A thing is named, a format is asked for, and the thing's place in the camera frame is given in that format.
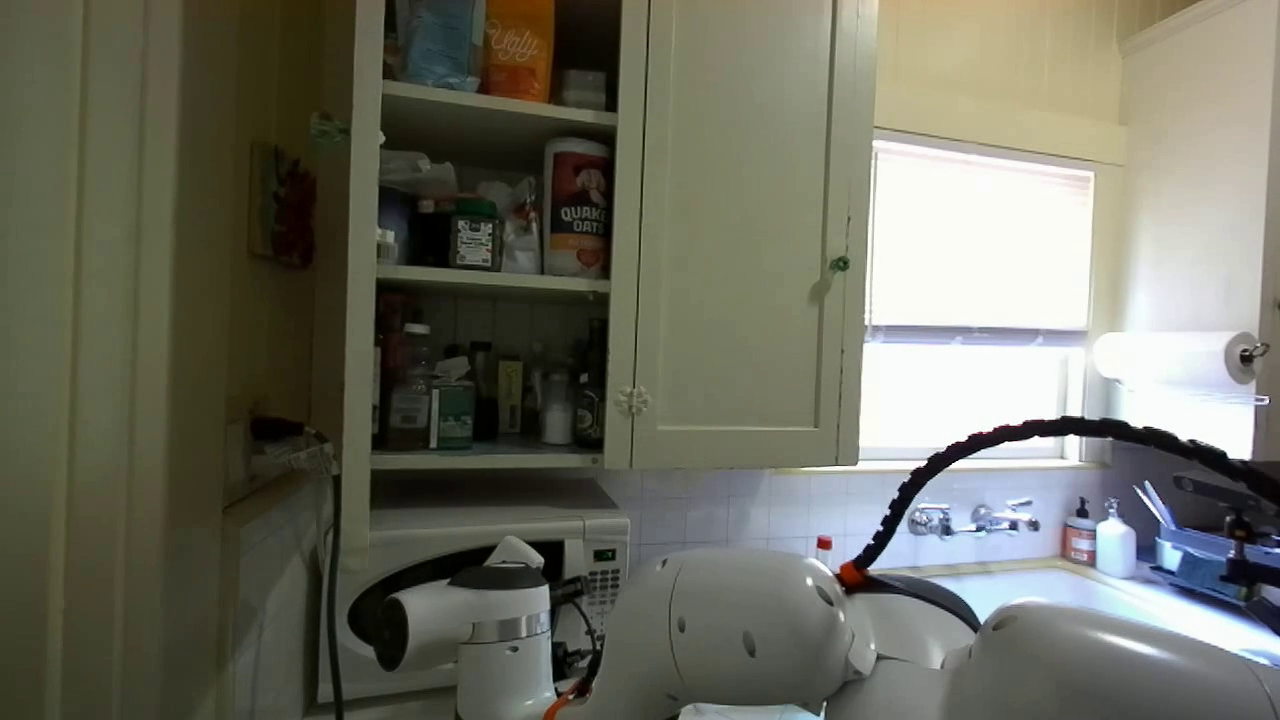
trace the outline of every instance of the open cabinet door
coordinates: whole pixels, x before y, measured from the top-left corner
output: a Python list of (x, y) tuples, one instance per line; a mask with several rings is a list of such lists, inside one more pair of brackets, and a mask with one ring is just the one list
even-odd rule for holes
[(844, 0), (653, 0), (638, 467), (841, 459), (872, 111), (856, 24)]

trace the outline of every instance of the white cabinet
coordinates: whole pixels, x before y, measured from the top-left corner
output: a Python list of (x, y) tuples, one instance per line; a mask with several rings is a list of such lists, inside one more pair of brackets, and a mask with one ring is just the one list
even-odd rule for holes
[(872, 35), (867, 0), (653, 0), (612, 463), (854, 454)]
[[(1206, 0), (1129, 42), (1124, 328), (1280, 339), (1278, 24), (1273, 0)], [(1278, 454), (1278, 390), (1273, 352), (1255, 389), (1120, 385), (1118, 411)]]

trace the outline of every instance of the tile backsplash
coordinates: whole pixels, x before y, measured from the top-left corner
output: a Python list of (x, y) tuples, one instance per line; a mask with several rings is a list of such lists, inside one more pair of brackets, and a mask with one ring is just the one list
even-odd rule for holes
[[(631, 514), (638, 560), (696, 547), (754, 543), (813, 553), (817, 537), (836, 538), (836, 554), (856, 554), (905, 471), (620, 471), (599, 477), (599, 489)], [(974, 467), (944, 471), (917, 501), (948, 504), (956, 522), (970, 522), (974, 504), (1003, 506), (1034, 501), (1039, 530), (997, 537), (911, 537), (897, 530), (880, 567), (905, 563), (964, 563), (964, 560), (1034, 560), (1057, 554), (1060, 522), (1076, 495), (1101, 495), (1091, 467)]]

